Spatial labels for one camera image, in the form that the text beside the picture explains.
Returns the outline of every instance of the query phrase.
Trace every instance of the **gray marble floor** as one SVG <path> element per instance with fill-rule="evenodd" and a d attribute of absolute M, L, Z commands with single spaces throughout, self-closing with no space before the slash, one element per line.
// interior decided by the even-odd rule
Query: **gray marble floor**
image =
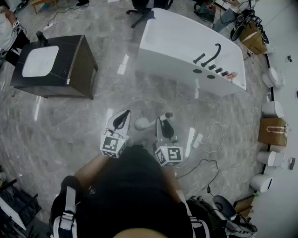
<path fill-rule="evenodd" d="M 75 8 L 76 2 L 60 0 L 61 11 L 67 6 Z M 194 1 L 174 0 L 173 12 L 200 21 L 193 14 Z M 44 99 L 14 90 L 9 86 L 14 68 L 5 63 L 0 68 L 0 164 L 9 179 L 18 178 L 19 185 L 28 193 L 38 193 L 43 208 L 39 218 L 48 221 L 51 204 L 58 194 L 63 178 L 73 174 L 96 156 L 100 138 L 107 122 L 107 112 L 123 109 L 132 111 L 134 119 L 145 116 L 154 120 L 165 112 L 173 112 L 177 134 L 186 147 L 194 115 L 187 102 L 176 98 L 181 93 L 194 98 L 193 88 L 135 71 L 135 61 L 145 23 L 131 29 L 139 15 L 127 15 L 133 9 L 130 2 L 108 3 L 91 0 L 88 7 L 70 10 L 56 16 L 57 24 L 44 31 L 46 37 L 84 34 L 99 65 L 95 78 L 94 100 L 53 98 Z M 18 14 L 18 20 L 27 30 L 31 41 L 36 40 L 37 30 L 43 31 L 48 19 L 55 14 L 50 6 L 35 14 L 28 6 Z M 224 29 L 226 37 L 232 26 Z M 246 49 L 236 42 L 246 57 Z M 118 74 L 124 56 L 129 56 L 123 75 Z M 199 97 L 223 100 L 219 104 L 208 99 L 194 100 L 191 105 L 196 112 L 196 131 L 206 140 L 212 122 L 223 126 L 224 140 L 218 152 L 208 154 L 198 150 L 189 158 L 188 164 L 177 169 L 178 176 L 189 172 L 201 159 L 215 159 L 219 175 L 210 184 L 213 195 L 221 194 L 233 202 L 251 193 L 250 179 L 261 171 L 256 154 L 261 148 L 257 142 L 261 104 L 266 101 L 268 88 L 261 80 L 266 69 L 263 57 L 255 56 L 245 62 L 247 90 L 225 97 L 200 92 Z M 142 138 L 154 140 L 154 132 L 136 132 L 133 126 L 129 134 L 132 143 Z M 215 124 L 203 147 L 216 150 L 222 139 L 221 129 Z M 201 195 L 205 200 L 207 184 L 216 174 L 214 163 L 203 161 L 190 175 L 179 179 L 185 195 Z"/>

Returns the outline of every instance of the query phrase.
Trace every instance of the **black faucet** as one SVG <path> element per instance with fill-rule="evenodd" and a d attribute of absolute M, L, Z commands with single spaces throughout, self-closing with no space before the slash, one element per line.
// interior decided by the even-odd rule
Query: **black faucet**
<path fill-rule="evenodd" d="M 38 31 L 36 33 L 36 36 L 38 38 L 38 42 L 40 43 L 40 46 L 41 46 L 41 44 L 43 44 L 43 46 L 49 46 L 50 45 L 48 39 L 43 35 L 42 32 Z"/>
<path fill-rule="evenodd" d="M 218 55 L 219 55 L 219 52 L 221 51 L 222 49 L 222 46 L 220 44 L 215 44 L 216 46 L 218 46 L 218 51 L 216 52 L 216 54 L 208 61 L 206 61 L 205 63 L 202 63 L 202 67 L 204 68 L 209 62 L 211 62 L 212 60 L 214 60 Z"/>

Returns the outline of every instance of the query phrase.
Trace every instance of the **white bathtub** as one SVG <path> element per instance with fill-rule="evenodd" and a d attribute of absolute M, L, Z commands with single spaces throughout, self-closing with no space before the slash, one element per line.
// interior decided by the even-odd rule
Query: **white bathtub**
<path fill-rule="evenodd" d="M 140 44 L 138 70 L 176 79 L 219 96 L 246 89 L 242 52 L 237 45 L 196 21 L 160 8 L 153 11 L 155 19 L 148 20 Z M 216 54 L 216 43 L 221 45 L 221 52 L 202 67 L 201 63 Z M 205 56 L 195 64 L 193 60 L 203 53 Z M 209 70 L 213 64 L 216 68 Z M 225 71 L 237 73 L 233 82 L 221 75 Z"/>

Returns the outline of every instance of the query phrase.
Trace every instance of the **office chair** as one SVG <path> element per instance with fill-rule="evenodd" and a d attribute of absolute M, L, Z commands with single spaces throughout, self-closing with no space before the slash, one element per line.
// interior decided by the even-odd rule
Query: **office chair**
<path fill-rule="evenodd" d="M 158 7 L 158 8 L 168 10 L 171 7 L 173 1 L 174 0 L 154 0 L 153 7 Z M 153 2 L 152 0 L 149 0 L 146 6 L 142 6 L 141 0 L 132 1 L 132 4 L 136 10 L 128 10 L 126 14 L 129 15 L 130 13 L 139 13 L 139 14 L 142 14 L 142 17 L 140 17 L 139 20 L 137 20 L 134 24 L 132 24 L 131 28 L 135 28 L 142 21 L 154 18 L 154 15 L 150 14 L 152 7 L 148 7 L 149 5 L 152 6 L 152 2 Z"/>

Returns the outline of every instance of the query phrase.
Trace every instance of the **black shirt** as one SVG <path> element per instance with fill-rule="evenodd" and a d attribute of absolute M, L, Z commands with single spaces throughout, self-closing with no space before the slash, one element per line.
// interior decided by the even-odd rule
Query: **black shirt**
<path fill-rule="evenodd" d="M 50 226 L 65 210 L 67 186 L 76 190 L 80 202 L 75 214 L 78 238 L 109 238 L 129 228 L 148 228 L 169 238 L 193 237 L 184 203 L 169 195 L 159 164 L 140 146 L 110 159 L 85 194 L 76 177 L 66 177 L 52 206 Z"/>

